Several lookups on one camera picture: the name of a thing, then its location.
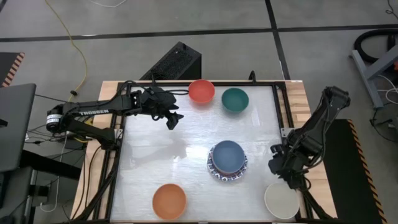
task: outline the wooden board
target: wooden board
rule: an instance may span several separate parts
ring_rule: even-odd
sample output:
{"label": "wooden board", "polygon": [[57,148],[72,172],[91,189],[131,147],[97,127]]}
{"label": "wooden board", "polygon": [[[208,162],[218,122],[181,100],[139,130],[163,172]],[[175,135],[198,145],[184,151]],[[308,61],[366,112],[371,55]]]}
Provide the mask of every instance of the wooden board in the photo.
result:
{"label": "wooden board", "polygon": [[[108,100],[114,96],[116,93],[118,83],[122,81],[104,81],[101,87],[101,92],[99,94],[99,100]],[[192,82],[191,80],[165,80],[159,81],[164,83],[187,83]],[[252,82],[250,80],[213,80],[212,82]],[[309,119],[311,116],[310,108],[308,105],[307,96],[305,94],[305,89],[302,81],[281,81],[281,80],[258,80],[257,82],[285,82],[287,88],[287,95],[289,98],[290,110],[293,117],[293,122],[295,128],[300,128],[303,124]],[[139,81],[139,83],[150,83],[150,81]],[[282,117],[284,119],[284,123],[287,124],[286,111],[284,108],[284,101],[281,97],[281,94],[278,94],[280,107],[282,112]],[[103,114],[96,115],[94,118],[93,125],[98,128],[107,128],[111,123],[111,115]],[[88,143],[86,149],[86,157],[85,157],[85,175],[86,175],[86,183],[88,183],[88,166],[90,164],[91,158],[93,157],[94,152],[98,148],[100,144],[97,141],[90,141]],[[93,198],[95,193],[98,190],[98,184],[100,181],[100,175],[103,165],[104,159],[104,151],[99,150],[94,158],[91,167],[91,175],[90,175],[90,189],[88,191],[88,202]],[[113,159],[109,160],[109,169],[112,166]],[[330,187],[328,183],[328,178],[326,176],[325,166],[320,164],[318,167],[310,170],[310,172],[306,175],[306,177],[312,182],[312,188],[310,189],[312,195],[315,200],[321,205],[321,207],[331,216],[336,216],[335,205],[333,203],[333,198],[331,196]],[[75,201],[73,203],[72,214],[74,214],[78,208],[80,203],[80,199],[83,199],[83,203],[76,213],[76,217],[83,211],[84,202],[86,199],[86,187],[84,193],[83,190],[83,169],[82,174],[80,175],[79,184],[76,191]],[[106,203],[108,201],[108,190],[105,192],[102,202],[101,209],[99,211],[99,218],[105,218],[106,213]],[[300,206],[300,213],[303,217],[305,217],[305,208],[304,206]]]}

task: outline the blue bowl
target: blue bowl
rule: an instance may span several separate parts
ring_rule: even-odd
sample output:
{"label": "blue bowl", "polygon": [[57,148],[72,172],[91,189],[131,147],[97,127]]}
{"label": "blue bowl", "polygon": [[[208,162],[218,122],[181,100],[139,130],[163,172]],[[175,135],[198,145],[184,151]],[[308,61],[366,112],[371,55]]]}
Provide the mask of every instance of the blue bowl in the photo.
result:
{"label": "blue bowl", "polygon": [[212,159],[214,166],[220,173],[231,175],[242,168],[244,151],[234,141],[222,141],[214,147]]}

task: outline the white table surface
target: white table surface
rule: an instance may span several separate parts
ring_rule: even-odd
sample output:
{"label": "white table surface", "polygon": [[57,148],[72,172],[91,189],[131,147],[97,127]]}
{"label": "white table surface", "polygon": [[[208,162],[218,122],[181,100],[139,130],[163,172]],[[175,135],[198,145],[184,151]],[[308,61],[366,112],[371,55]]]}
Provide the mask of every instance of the white table surface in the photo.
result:
{"label": "white table surface", "polygon": [[[166,119],[127,118],[111,221],[159,220],[152,196],[168,183],[178,184],[187,195],[186,211],[177,221],[278,220],[264,203],[267,186],[283,182],[267,165],[270,146],[281,141],[272,88],[239,86],[249,96],[249,106],[241,114],[223,108],[221,96],[228,88],[216,86],[216,95],[206,106],[176,96],[177,113],[185,117],[173,131],[167,129]],[[248,158],[246,173],[233,182],[214,178],[206,167],[210,149],[223,140],[236,141]]]}

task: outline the yellow cable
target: yellow cable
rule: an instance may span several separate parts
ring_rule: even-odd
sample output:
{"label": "yellow cable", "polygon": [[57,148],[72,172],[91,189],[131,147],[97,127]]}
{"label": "yellow cable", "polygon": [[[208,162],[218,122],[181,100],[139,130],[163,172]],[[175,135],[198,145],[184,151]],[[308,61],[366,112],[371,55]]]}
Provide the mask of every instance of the yellow cable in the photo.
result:
{"label": "yellow cable", "polygon": [[[65,26],[65,24],[62,22],[61,17],[57,14],[57,12],[55,12],[55,10],[51,7],[50,3],[49,3],[47,0],[44,0],[44,1],[45,1],[45,3],[49,6],[49,8],[54,12],[54,14],[58,17],[58,20],[62,23],[63,28],[65,28],[65,30],[66,30],[67,33],[68,33],[68,37],[69,37],[69,39],[70,39],[70,43],[72,44],[72,46],[74,46],[74,47],[76,48],[77,51],[79,51],[81,57],[82,57],[83,60],[85,61],[85,70],[86,70],[85,76],[84,76],[83,79],[81,80],[80,84],[75,88],[75,91],[78,91],[78,90],[80,89],[80,87],[82,86],[82,84],[85,82],[86,77],[87,77],[87,70],[88,70],[88,69],[87,69],[87,61],[86,61],[86,58],[85,58],[85,56],[83,55],[83,52],[81,52],[81,50],[80,50],[80,49],[75,45],[75,43],[73,42],[72,36],[70,35],[68,28],[67,28],[67,27]],[[72,97],[73,97],[73,95],[71,94],[68,101],[70,101],[70,100],[72,99]]]}
{"label": "yellow cable", "polygon": [[88,143],[88,141],[83,141],[83,140],[80,140],[80,139],[78,139],[78,138],[76,138],[76,137],[74,137],[74,139],[75,139],[76,141],[80,142],[80,143]]}

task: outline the black speaker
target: black speaker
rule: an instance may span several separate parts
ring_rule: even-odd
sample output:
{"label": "black speaker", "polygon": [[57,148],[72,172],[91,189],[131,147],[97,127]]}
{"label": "black speaker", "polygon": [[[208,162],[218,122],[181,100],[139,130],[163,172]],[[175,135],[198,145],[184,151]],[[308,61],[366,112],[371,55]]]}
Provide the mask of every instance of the black speaker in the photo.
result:
{"label": "black speaker", "polygon": [[201,53],[182,42],[169,50],[140,80],[201,79]]}

